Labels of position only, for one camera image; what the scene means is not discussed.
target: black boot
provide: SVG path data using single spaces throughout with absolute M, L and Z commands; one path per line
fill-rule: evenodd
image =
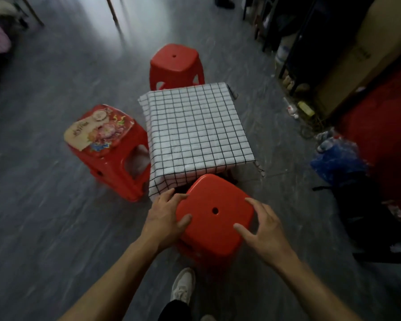
M 215 0 L 215 5 L 224 9 L 235 9 L 235 4 L 230 0 Z

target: marbled floor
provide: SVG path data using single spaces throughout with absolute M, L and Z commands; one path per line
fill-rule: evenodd
M 149 59 L 166 43 L 196 48 L 207 82 L 227 82 L 258 161 L 239 186 L 271 205 L 301 258 L 365 320 L 401 320 L 401 266 L 356 263 L 321 180 L 309 168 L 314 143 L 285 111 L 273 61 L 241 21 L 212 0 L 30 0 L 32 18 L 0 84 L 0 320 L 53 320 L 139 235 L 150 201 L 129 203 L 97 184 L 63 132 L 97 103 L 144 117 Z M 125 320 L 155 320 L 179 270 L 175 249 L 148 270 Z M 306 320 L 285 284 L 244 246 L 220 282 L 198 275 L 194 320 Z

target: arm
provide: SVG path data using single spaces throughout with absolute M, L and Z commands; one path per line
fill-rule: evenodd
M 59 321 L 122 320 L 147 269 L 158 253 L 172 245 L 192 220 L 176 221 L 175 211 L 187 195 L 174 189 L 153 202 L 140 237 Z
M 246 201 L 257 212 L 257 234 L 252 234 L 240 224 L 234 225 L 235 230 L 282 277 L 309 317 L 315 321 L 361 321 L 299 260 L 270 206 L 252 198 Z

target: red plastic stool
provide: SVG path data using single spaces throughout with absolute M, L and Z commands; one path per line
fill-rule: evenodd
M 249 228 L 254 208 L 241 189 L 211 174 L 201 176 L 177 207 L 176 218 L 192 214 L 192 222 L 177 243 L 180 251 L 207 269 L 227 268 L 242 238 L 233 228 Z
M 164 83 L 160 90 L 195 86 L 197 84 L 193 80 L 196 76 L 199 84 L 205 84 L 200 61 L 198 52 L 193 48 L 165 45 L 150 61 L 150 90 L 155 91 L 159 82 Z
M 107 105 L 95 106 L 78 121 L 90 116 L 97 117 L 96 121 L 108 118 L 108 122 L 89 133 L 92 143 L 88 147 L 79 151 L 69 145 L 71 151 L 99 181 L 131 202 L 139 200 L 144 195 L 143 183 L 150 178 L 150 164 L 133 179 L 125 169 L 125 161 L 139 145 L 148 150 L 146 131 L 133 118 Z

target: pant leg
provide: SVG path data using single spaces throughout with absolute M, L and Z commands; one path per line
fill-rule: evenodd
M 192 312 L 186 303 L 173 300 L 166 304 L 158 321 L 192 321 Z

